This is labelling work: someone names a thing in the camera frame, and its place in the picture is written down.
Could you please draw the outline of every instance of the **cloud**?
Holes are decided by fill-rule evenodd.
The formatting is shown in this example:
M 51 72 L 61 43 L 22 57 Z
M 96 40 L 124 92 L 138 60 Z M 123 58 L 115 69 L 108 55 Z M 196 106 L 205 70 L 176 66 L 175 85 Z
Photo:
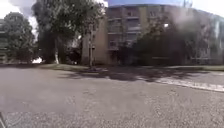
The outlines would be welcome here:
M 0 18 L 4 18 L 10 12 L 20 12 L 20 9 L 8 2 L 8 0 L 1 0 L 0 2 Z
M 24 16 L 26 17 L 32 16 L 31 7 L 36 2 L 36 0 L 8 0 L 8 1 L 13 6 L 17 6 Z

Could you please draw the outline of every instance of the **balcony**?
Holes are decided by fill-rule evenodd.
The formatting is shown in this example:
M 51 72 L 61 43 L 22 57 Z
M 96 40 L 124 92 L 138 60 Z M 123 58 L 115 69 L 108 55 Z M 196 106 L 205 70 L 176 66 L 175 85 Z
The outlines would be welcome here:
M 109 8 L 107 11 L 108 21 L 121 20 L 122 10 L 121 8 Z
M 139 19 L 138 7 L 126 7 L 125 8 L 126 19 Z
M 108 34 L 122 34 L 122 26 L 108 26 Z
M 127 33 L 139 33 L 141 30 L 139 20 L 127 20 Z

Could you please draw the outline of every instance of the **road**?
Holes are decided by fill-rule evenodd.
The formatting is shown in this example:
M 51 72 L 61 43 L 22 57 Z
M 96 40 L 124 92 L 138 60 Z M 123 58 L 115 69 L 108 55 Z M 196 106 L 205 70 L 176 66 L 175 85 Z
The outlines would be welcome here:
M 224 126 L 224 93 L 40 69 L 1 68 L 0 81 L 9 128 Z

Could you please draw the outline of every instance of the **building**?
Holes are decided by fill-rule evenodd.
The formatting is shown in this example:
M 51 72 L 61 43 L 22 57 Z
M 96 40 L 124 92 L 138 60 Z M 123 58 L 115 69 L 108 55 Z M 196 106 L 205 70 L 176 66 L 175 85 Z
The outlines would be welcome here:
M 2 29 L 2 24 L 4 23 L 3 19 L 0 19 L 0 64 L 6 63 L 7 56 L 6 56 L 6 35 Z
M 218 35 L 216 38 L 220 39 L 220 56 L 222 55 L 222 42 L 221 38 L 223 26 L 221 17 L 199 11 L 192 8 L 184 8 L 171 5 L 121 5 L 111 6 L 107 8 L 105 17 L 100 21 L 98 29 L 96 29 L 91 38 L 92 43 L 89 43 L 89 38 L 85 38 L 83 47 L 83 58 L 88 60 L 89 57 L 89 44 L 94 46 L 93 58 L 95 63 L 99 64 L 117 64 L 116 54 L 119 46 L 124 43 L 132 45 L 139 37 L 146 34 L 150 25 L 156 22 L 156 19 L 168 17 L 180 29 L 186 28 L 185 23 L 195 19 L 200 20 L 200 26 L 204 29 L 211 25 L 217 25 L 214 30 Z M 203 58 L 211 58 L 208 51 L 200 53 Z

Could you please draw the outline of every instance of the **foliage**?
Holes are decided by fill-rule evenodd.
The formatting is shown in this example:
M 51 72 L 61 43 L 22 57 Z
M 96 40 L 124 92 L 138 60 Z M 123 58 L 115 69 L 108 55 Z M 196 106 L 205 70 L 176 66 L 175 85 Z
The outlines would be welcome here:
M 186 61 L 197 63 L 192 60 L 211 58 L 212 54 L 217 53 L 217 46 L 213 21 L 208 22 L 210 24 L 205 26 L 195 18 L 182 24 L 184 28 L 180 29 L 166 17 L 154 19 L 148 33 L 132 45 L 129 50 L 132 54 L 126 54 L 133 55 L 134 64 L 137 65 L 181 65 Z M 125 50 L 120 50 L 119 53 L 124 54 Z
M 67 42 L 90 32 L 98 23 L 102 5 L 93 0 L 39 0 L 33 6 L 39 25 L 39 47 L 43 55 L 61 54 Z
M 28 20 L 20 13 L 9 13 L 4 18 L 7 35 L 7 54 L 15 60 L 30 62 L 34 53 L 34 35 Z

